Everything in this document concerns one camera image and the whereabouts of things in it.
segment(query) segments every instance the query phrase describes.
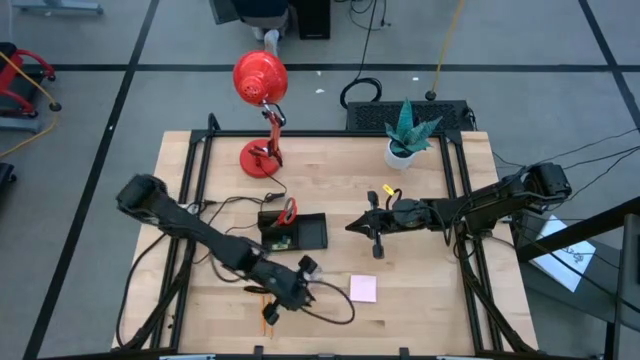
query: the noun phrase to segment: succulent plant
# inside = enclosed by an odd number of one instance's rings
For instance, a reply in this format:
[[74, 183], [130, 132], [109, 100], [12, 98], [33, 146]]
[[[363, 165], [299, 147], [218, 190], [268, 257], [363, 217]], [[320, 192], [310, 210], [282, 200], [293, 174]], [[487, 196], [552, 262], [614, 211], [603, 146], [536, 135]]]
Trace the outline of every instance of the succulent plant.
[[396, 129], [394, 130], [388, 123], [384, 124], [387, 135], [391, 139], [391, 152], [397, 157], [406, 158], [413, 153], [431, 147], [427, 138], [436, 129], [441, 119], [442, 116], [432, 121], [421, 122], [418, 126], [414, 127], [411, 102], [405, 99], [402, 109], [400, 110], [400, 117], [398, 118]]

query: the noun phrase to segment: lamp base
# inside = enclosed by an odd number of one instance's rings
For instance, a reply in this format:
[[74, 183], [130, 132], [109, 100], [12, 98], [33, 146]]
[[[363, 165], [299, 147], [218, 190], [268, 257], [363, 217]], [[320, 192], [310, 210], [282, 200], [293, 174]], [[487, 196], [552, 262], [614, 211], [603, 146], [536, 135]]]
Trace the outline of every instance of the lamp base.
[[278, 161], [272, 157], [256, 156], [249, 152], [256, 147], [266, 148], [269, 140], [257, 139], [253, 140], [242, 148], [240, 152], [240, 167], [244, 172], [254, 178], [266, 178], [272, 176], [278, 171], [280, 165]]

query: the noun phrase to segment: red scissors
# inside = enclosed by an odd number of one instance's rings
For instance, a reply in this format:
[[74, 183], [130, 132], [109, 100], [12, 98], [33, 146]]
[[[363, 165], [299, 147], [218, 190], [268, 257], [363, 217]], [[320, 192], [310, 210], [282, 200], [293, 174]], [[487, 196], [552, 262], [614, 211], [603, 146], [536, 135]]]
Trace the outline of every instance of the red scissors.
[[278, 215], [278, 219], [271, 225], [271, 227], [291, 225], [297, 215], [298, 204], [296, 203], [296, 199], [290, 197], [287, 199], [287, 202], [284, 203], [284, 210], [282, 210], [280, 215]]

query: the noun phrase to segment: wooden table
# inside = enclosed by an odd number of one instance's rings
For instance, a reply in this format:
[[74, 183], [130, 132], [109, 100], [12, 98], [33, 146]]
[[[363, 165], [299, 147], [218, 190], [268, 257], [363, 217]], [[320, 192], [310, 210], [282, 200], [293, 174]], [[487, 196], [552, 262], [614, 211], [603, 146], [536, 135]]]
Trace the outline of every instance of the wooden table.
[[[177, 198], [188, 148], [189, 132], [165, 133], [155, 176], [163, 179], [169, 194]], [[238, 154], [251, 139], [220, 137], [213, 141], [205, 198], [222, 201], [229, 196], [262, 198], [282, 189], [269, 179], [253, 179], [240, 169]], [[309, 251], [324, 271], [323, 279], [348, 293], [352, 274], [375, 275], [378, 301], [356, 304], [356, 319], [346, 326], [331, 325], [301, 312], [280, 311], [274, 337], [262, 335], [260, 297], [242, 291], [244, 282], [227, 284], [213, 274], [208, 261], [194, 265], [183, 323], [180, 351], [208, 353], [253, 352], [263, 345], [266, 354], [398, 354], [408, 347], [412, 355], [473, 354], [468, 312], [463, 294], [460, 267], [439, 232], [428, 230], [383, 236], [386, 258], [372, 257], [372, 241], [347, 232], [345, 225], [369, 209], [367, 191], [375, 190], [384, 201], [383, 184], [402, 188], [406, 198], [448, 197], [437, 140], [421, 152], [405, 171], [389, 168], [383, 158], [386, 138], [292, 138], [281, 139], [285, 166], [276, 178], [298, 201], [299, 213], [325, 212], [329, 234], [327, 250]], [[473, 189], [497, 181], [488, 136], [483, 132], [463, 133], [465, 156]], [[457, 193], [462, 194], [455, 151], [450, 145], [456, 173]], [[200, 163], [201, 154], [195, 164]], [[190, 187], [193, 199], [195, 181]], [[278, 209], [283, 201], [265, 205]], [[208, 219], [213, 207], [203, 214]], [[258, 205], [238, 202], [228, 205], [213, 222], [224, 231], [232, 226], [256, 222]], [[257, 241], [259, 231], [235, 231]], [[136, 257], [159, 232], [143, 225]], [[498, 225], [494, 235], [511, 241], [506, 225]], [[157, 302], [169, 241], [165, 240], [139, 265], [133, 276], [122, 330], [130, 339]], [[206, 250], [198, 245], [196, 259]], [[513, 328], [531, 346], [536, 337], [513, 249], [498, 241], [485, 240], [485, 253], [498, 308]], [[303, 254], [275, 254], [271, 260], [297, 268]], [[223, 270], [223, 275], [230, 276]], [[313, 310], [325, 316], [348, 318], [349, 308], [335, 291], [312, 286], [317, 297]], [[478, 302], [485, 348], [491, 349], [486, 313]], [[165, 326], [171, 323], [171, 311]], [[163, 345], [169, 343], [163, 331]]]

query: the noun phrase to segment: white pot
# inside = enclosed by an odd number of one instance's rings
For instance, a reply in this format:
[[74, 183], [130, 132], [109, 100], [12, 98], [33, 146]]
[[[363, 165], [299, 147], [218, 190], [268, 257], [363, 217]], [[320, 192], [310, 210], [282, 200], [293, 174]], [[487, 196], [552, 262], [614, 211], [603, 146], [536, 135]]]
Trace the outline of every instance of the white pot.
[[402, 170], [408, 168], [411, 165], [413, 159], [416, 157], [416, 154], [417, 153], [413, 153], [411, 154], [411, 156], [406, 158], [395, 156], [391, 152], [391, 140], [389, 140], [389, 143], [387, 144], [387, 151], [384, 153], [384, 161], [386, 161], [387, 165], [389, 165], [390, 167], [397, 170]]

